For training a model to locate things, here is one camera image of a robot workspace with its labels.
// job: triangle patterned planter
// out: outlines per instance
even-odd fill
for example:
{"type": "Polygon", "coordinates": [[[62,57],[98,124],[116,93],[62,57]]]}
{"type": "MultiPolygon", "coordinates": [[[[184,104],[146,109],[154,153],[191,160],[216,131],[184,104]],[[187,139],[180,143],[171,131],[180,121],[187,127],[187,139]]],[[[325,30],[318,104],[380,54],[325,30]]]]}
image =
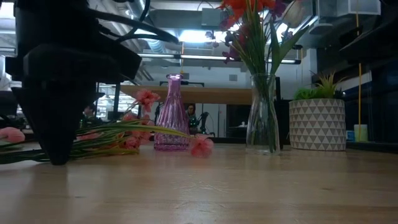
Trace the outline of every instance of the triangle patterned planter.
{"type": "Polygon", "coordinates": [[[290,145],[295,149],[346,149],[343,100],[311,99],[289,103],[290,145]]]}

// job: glass vase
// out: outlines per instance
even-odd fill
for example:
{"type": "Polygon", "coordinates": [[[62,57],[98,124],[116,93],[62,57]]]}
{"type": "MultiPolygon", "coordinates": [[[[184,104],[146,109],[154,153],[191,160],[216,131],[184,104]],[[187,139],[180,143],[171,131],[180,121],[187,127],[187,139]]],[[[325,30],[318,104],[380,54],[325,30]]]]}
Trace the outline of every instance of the glass vase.
{"type": "Polygon", "coordinates": [[[255,74],[251,79],[252,105],[246,134],[246,152],[278,155],[280,146],[274,106],[275,75],[255,74]]]}
{"type": "MultiPolygon", "coordinates": [[[[181,131],[189,135],[188,116],[180,92],[182,75],[169,74],[169,92],[159,115],[158,126],[181,131]]],[[[171,134],[155,133],[155,150],[187,151],[189,139],[171,134]]]]}

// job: person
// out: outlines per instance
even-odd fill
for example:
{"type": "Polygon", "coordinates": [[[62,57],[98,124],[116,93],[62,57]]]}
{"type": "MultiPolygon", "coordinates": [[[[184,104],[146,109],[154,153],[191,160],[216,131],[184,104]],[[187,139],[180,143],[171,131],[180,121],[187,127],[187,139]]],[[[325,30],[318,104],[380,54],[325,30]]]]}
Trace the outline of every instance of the person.
{"type": "Polygon", "coordinates": [[[97,126],[102,124],[101,118],[97,118],[94,115],[95,105],[94,103],[88,105],[83,111],[84,117],[81,120],[81,127],[87,128],[92,126],[97,126]]]}
{"type": "Polygon", "coordinates": [[[188,116],[188,125],[190,134],[195,134],[198,132],[198,121],[197,116],[195,114],[196,106],[191,103],[188,105],[187,116],[188,116]]]}

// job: desk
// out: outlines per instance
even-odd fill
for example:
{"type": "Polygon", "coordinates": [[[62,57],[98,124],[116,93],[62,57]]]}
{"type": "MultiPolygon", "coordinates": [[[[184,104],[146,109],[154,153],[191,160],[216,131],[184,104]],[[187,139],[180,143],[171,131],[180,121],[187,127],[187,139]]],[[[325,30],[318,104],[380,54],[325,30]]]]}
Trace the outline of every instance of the desk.
{"type": "Polygon", "coordinates": [[[398,223],[398,155],[217,144],[184,152],[0,166],[1,224],[398,223]]]}

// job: purple glass vase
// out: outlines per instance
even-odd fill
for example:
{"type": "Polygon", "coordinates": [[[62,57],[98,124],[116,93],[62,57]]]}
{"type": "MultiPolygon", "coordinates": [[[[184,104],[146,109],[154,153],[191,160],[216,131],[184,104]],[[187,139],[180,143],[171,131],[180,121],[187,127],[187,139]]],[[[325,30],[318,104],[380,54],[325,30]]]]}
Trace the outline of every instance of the purple glass vase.
{"type": "MultiPolygon", "coordinates": [[[[157,125],[189,134],[188,116],[185,113],[180,92],[183,78],[180,74],[169,74],[169,92],[159,115],[157,125]]],[[[189,139],[171,134],[155,134],[155,150],[157,151],[187,151],[189,139]]]]}

